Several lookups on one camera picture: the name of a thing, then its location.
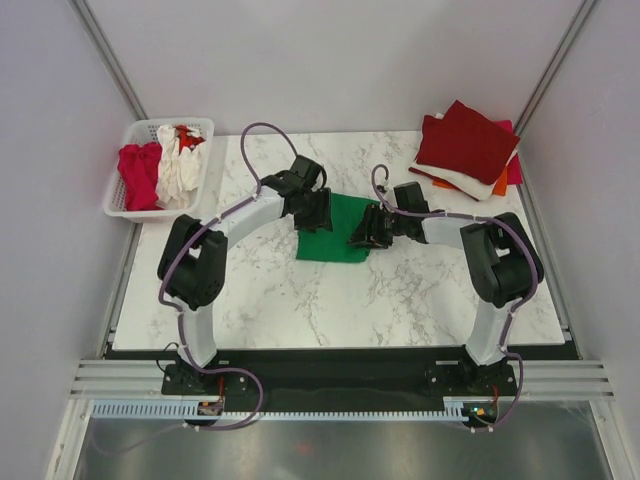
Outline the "green t-shirt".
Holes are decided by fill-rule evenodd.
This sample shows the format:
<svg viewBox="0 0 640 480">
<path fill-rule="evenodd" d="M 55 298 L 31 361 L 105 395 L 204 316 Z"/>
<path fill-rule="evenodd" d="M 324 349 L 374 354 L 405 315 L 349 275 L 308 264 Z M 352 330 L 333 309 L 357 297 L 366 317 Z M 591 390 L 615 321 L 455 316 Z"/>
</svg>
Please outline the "green t-shirt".
<svg viewBox="0 0 640 480">
<path fill-rule="evenodd" d="M 298 233 L 295 258 L 300 261 L 321 263 L 356 264 L 369 256 L 368 248 L 353 247 L 348 244 L 356 227 L 363 220 L 367 206 L 374 201 L 363 197 L 331 194 L 332 231 L 319 229 L 315 233 Z"/>
</svg>

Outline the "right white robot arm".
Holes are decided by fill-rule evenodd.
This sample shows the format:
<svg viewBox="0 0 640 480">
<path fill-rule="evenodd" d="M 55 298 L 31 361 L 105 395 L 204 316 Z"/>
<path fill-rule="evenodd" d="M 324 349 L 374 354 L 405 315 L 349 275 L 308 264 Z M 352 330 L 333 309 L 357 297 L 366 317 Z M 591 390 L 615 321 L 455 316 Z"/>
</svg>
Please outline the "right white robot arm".
<svg viewBox="0 0 640 480">
<path fill-rule="evenodd" d="M 458 368 L 467 392 L 483 392 L 494 381 L 491 365 L 507 356 L 507 340 L 516 312 L 544 279 L 542 263 L 519 217 L 495 217 L 432 211 L 424 201 L 405 209 L 386 204 L 365 208 L 347 244 L 387 249 L 396 237 L 461 250 L 479 297 L 472 332 L 465 344 L 470 361 Z"/>
</svg>

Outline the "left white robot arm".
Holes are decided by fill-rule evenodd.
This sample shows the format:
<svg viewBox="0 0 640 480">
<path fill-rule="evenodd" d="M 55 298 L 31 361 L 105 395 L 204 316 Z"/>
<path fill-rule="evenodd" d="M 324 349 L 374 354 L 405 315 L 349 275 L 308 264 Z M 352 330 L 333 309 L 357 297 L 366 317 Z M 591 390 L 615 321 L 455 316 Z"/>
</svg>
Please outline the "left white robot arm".
<svg viewBox="0 0 640 480">
<path fill-rule="evenodd" d="M 288 215 L 297 230 L 331 231 L 331 190 L 320 166 L 308 173 L 281 171 L 209 221 L 182 215 L 174 221 L 158 265 L 158 301 L 178 318 L 179 356 L 189 365 L 185 382 L 208 393 L 219 382 L 211 363 L 218 352 L 214 302 L 225 285 L 228 251 L 255 230 Z"/>
</svg>

